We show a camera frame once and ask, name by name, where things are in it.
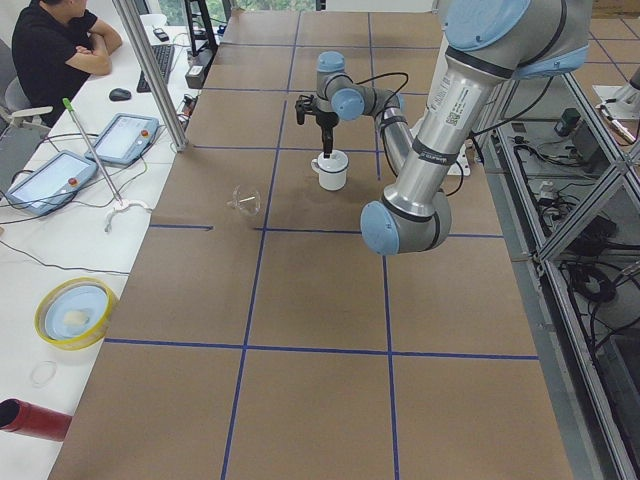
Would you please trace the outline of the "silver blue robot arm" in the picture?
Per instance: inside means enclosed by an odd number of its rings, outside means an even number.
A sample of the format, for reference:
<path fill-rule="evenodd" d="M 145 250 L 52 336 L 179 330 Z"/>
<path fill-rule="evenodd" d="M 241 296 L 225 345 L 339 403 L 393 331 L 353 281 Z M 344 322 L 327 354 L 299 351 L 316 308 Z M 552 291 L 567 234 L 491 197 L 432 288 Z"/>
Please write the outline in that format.
<path fill-rule="evenodd" d="M 447 69 L 412 131 L 399 97 L 354 83 L 342 54 L 317 60 L 314 106 L 343 121 L 374 119 L 397 175 L 362 210 L 364 242 L 379 255 L 439 246 L 451 227 L 441 185 L 492 90 L 508 80 L 553 77 L 587 59 L 590 1 L 448 1 L 440 16 Z"/>

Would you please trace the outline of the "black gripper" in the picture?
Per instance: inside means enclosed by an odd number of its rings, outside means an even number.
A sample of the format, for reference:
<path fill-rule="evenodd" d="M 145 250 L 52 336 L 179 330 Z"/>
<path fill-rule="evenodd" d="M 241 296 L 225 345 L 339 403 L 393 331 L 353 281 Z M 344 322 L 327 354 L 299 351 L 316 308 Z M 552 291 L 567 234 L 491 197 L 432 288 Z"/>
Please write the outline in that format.
<path fill-rule="evenodd" d="M 334 112 L 318 111 L 316 123 L 321 128 L 323 157 L 329 158 L 333 152 L 333 129 L 339 124 L 339 117 Z"/>

